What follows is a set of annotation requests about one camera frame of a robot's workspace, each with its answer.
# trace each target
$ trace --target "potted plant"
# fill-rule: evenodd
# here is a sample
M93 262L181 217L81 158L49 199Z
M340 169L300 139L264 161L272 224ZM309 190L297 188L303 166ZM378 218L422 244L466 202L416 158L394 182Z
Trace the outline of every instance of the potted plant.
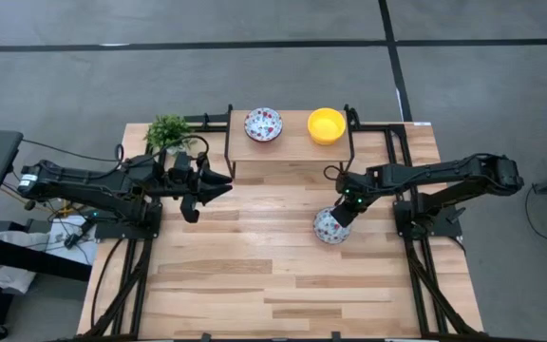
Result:
M169 154L176 155L189 148L190 139L179 141L189 133L191 128L185 119L176 115L163 115L156 116L156 120L151 123L144 138L152 146L166 148Z

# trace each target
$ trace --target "gray carpet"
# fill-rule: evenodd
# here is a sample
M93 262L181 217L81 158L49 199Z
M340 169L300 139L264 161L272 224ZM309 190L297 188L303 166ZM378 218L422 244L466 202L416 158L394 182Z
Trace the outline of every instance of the gray carpet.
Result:
M547 38L547 1L389 1L397 39ZM0 0L0 45L272 39L382 39L376 1ZM547 47L402 47L415 121L432 122L443 159L504 153L528 183L547 177ZM0 53L0 128L109 157L126 123L267 105L355 106L398 121L384 47ZM16 167L51 159L22 145ZM547 339L547 241L530 231L525 190L466 203L468 263L485 329ZM547 196L531 197L547 234ZM0 196L0 219L43 218ZM74 334L85 285L41 276L9 313L8 341Z

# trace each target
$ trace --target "yellow bowl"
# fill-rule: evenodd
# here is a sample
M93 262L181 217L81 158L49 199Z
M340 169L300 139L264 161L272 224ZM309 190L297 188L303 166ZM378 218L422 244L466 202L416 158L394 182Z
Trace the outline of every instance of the yellow bowl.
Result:
M316 109L308 119L311 138L323 145L333 144L346 131L346 120L332 108Z

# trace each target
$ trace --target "green plant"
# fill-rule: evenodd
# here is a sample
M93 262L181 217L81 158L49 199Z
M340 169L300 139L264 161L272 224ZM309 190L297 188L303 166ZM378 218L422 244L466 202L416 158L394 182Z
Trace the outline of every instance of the green plant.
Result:
M156 116L156 120L151 123L147 135L144 137L149 144L158 148L168 147L189 147L190 139L178 140L191 133L189 124L176 115Z

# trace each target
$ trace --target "wooden tabletop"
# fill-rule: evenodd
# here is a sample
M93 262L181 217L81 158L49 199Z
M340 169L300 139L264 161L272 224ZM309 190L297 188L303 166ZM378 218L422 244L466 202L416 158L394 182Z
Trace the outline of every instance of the wooden tabletop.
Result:
M126 127L123 146L128 156L144 152L146 130L143 123ZM414 164L440 161L431 126L406 123L406 131ZM225 134L202 136L210 143L213 169L227 174ZM199 151L200 144L192 149ZM383 134L355 133L354 144L352 171L362 173L367 166L387 163ZM344 337L419 336L392 198L371 205L339 245L327 245L312 232L315 213L337 199L334 183L322 176L326 165L243 165L234 189L200 207L195 224L182 220L179 201L162 199L163 222L153 244L140 338L199 338L202 333L214 338L329 338L331 331ZM442 187L423 186L420 191ZM114 242L99 244L78 333L89 328L96 282ZM462 250L448 238L430 242L441 290L468 324L481 329ZM105 272L97 317L118 291L125 245ZM424 299L430 330L435 331L425 288ZM123 332L129 331L133 302L131 294Z
M234 110L229 130L229 159L232 162L347 162L350 158L349 134L332 145L315 143L308 131L311 110L278 110L282 133L270 142L256 142L244 131L244 120L250 110Z

